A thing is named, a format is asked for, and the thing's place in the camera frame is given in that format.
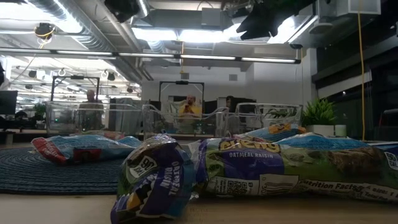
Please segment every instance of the table surface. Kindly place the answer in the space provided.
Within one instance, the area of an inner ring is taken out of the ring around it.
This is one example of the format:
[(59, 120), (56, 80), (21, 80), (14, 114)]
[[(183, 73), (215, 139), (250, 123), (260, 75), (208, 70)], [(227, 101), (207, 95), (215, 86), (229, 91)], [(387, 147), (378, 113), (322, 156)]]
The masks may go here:
[[(2, 224), (110, 223), (115, 196), (0, 195)], [(394, 205), (337, 198), (198, 199), (171, 224), (202, 223), (392, 223)]]

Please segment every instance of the blue snack bag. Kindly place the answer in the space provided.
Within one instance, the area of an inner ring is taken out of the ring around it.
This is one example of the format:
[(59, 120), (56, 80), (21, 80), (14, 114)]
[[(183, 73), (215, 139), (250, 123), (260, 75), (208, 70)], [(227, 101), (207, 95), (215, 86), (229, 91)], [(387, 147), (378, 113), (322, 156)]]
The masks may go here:
[(322, 150), (343, 150), (370, 147), (368, 144), (350, 138), (330, 138), (314, 133), (298, 134), (275, 142), (275, 144), (285, 144), (292, 147), (304, 147), (307, 149)]
[(131, 138), (117, 142), (103, 136), (87, 134), (35, 138), (32, 144), (46, 159), (66, 165), (125, 158), (139, 145)]
[(235, 134), (235, 138), (248, 141), (276, 142), (285, 138), (305, 133), (305, 128), (297, 124), (273, 124), (244, 134)]
[(151, 137), (122, 164), (111, 221), (179, 217), (194, 181), (193, 164), (176, 140), (165, 134)]

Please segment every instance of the person in yellow shirt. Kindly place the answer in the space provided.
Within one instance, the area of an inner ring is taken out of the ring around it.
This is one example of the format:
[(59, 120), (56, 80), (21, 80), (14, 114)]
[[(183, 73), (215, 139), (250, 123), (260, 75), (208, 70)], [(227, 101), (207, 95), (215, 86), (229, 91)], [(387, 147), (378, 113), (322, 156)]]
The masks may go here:
[(178, 133), (193, 134), (195, 127), (194, 118), (201, 117), (201, 107), (195, 105), (196, 98), (188, 95), (187, 100), (180, 106), (178, 110), (178, 116), (180, 117), (178, 122)]
[(196, 97), (188, 95), (186, 102), (180, 106), (180, 109), (178, 110), (179, 116), (180, 117), (200, 117), (201, 115), (201, 107), (197, 106), (195, 104), (196, 102)]

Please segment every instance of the black frame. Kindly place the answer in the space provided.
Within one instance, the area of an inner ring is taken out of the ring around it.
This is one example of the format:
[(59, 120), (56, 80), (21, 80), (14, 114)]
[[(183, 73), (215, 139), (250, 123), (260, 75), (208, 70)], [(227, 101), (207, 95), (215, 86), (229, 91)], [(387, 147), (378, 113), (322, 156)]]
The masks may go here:
[(85, 79), (85, 78), (88, 78), (88, 79), (95, 79), (95, 80), (97, 80), (97, 92), (96, 92), (96, 94), (95, 94), (95, 101), (98, 102), (98, 92), (100, 91), (100, 78), (98, 78), (98, 77), (83, 77), (83, 76), (78, 76), (78, 75), (70, 75), (70, 76), (59, 76), (59, 75), (57, 75), (57, 76), (53, 76), (53, 77), (52, 77), (52, 86), (51, 86), (51, 98), (50, 98), (50, 101), (53, 101), (53, 100), (54, 100), (54, 90), (55, 90), (55, 87), (58, 86), (58, 85), (55, 85), (55, 80), (58, 79), (58, 78), (63, 78), (63, 79), (70, 78), (70, 79), (72, 79), (72, 80), (83, 80), (83, 79)]

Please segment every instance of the ceiling mounted camera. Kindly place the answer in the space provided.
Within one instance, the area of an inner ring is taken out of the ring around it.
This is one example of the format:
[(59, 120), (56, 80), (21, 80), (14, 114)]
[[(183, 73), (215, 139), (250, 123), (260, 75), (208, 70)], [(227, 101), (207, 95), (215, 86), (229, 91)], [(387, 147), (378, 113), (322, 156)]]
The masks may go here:
[(127, 87), (127, 90), (126, 90), (128, 93), (132, 93), (134, 90), (133, 90), (133, 88), (131, 87), (131, 86), (129, 86), (129, 87)]
[(29, 71), (29, 73), (28, 73), (28, 76), (31, 78), (36, 78), (36, 75), (37, 75), (37, 71), (35, 71), (35, 70)]
[(108, 74), (108, 80), (109, 80), (109, 81), (114, 81), (114, 80), (115, 80), (114, 72), (109, 72), (109, 74)]
[(35, 27), (34, 32), (38, 38), (43, 40), (50, 40), (54, 29), (55, 26), (46, 22), (41, 22), (37, 27)]

